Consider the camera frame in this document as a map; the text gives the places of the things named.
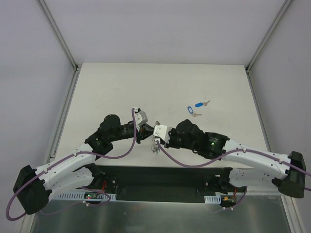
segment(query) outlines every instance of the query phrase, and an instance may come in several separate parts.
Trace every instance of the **silver key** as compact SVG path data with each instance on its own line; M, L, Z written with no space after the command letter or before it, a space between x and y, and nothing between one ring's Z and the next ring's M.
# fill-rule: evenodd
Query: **silver key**
M202 116L202 114L192 113L192 116L193 116L193 117Z
M209 102L210 102L210 100L207 101L207 102L204 102L203 105L204 105L204 106L207 106Z

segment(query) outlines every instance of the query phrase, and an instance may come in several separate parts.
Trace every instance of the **white wall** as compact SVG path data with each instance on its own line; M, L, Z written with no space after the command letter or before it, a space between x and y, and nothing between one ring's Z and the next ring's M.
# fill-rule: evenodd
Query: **white wall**
M272 150L304 155L311 170L311 1L296 0L251 70ZM311 178L306 186L311 187ZM296 200L307 228L311 193Z
M19 170L44 162L73 70L36 1L0 2L0 226ZM11 216L21 214L16 201Z
M84 62L247 65L285 0L47 0Z

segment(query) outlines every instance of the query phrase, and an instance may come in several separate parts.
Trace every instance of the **robotic arm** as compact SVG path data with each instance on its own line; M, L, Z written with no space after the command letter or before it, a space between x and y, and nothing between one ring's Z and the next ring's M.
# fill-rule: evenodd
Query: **robotic arm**
M284 163L266 158L258 153L265 153L294 164L306 170L302 154L292 152L290 155L275 154L266 151L254 150L234 140L218 134L205 133L189 120L179 123L176 128L165 125L156 125L154 128L146 124L148 118L144 111L135 109L132 112L133 121L121 125L117 115L108 115L100 124L97 131L85 142L72 151L70 158L55 160L43 166L32 169L29 165L24 167L17 178L13 191L16 193L25 183L36 175L43 173L31 182L18 195L20 203L26 213L31 215L41 210L53 197L75 188L95 187L107 180L107 176L94 164L100 157L116 159L129 154L134 146L123 156L106 156L112 149L112 142L132 138L136 135L136 142L153 135L158 146L156 149L184 148L197 153L207 159L222 159L242 163L255 169L224 169L223 174L210 182L214 191L227 193L227 187L269 186L278 188L279 192L295 198L304 196L305 174L292 169ZM109 182L108 190L116 192L118 186Z

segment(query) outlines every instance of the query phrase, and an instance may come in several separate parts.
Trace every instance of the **white table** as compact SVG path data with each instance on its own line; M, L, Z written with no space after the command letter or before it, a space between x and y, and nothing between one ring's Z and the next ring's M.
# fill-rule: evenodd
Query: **white table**
M198 102L210 100L207 107ZM155 121L176 127L191 120L205 132L224 134L246 145L266 150L259 118L243 66L184 64L84 63L74 91L56 157L62 157L93 134L108 114L117 114L121 124L131 120L133 106ZM202 116L192 117L192 106ZM151 152L151 138L136 144L127 157L99 159L100 165L178 166L163 153ZM113 142L108 154L124 154L132 139ZM207 160L184 149L167 149L180 162L196 165ZM247 167L218 161L209 167Z

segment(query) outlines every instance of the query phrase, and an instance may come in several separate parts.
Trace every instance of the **gray floor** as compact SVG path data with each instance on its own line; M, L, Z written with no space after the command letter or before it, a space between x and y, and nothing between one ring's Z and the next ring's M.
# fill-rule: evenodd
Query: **gray floor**
M44 212L72 201L53 200ZM289 233L281 198L246 196L234 211L219 205L111 202L102 207L77 204L52 216L37 214L32 233Z

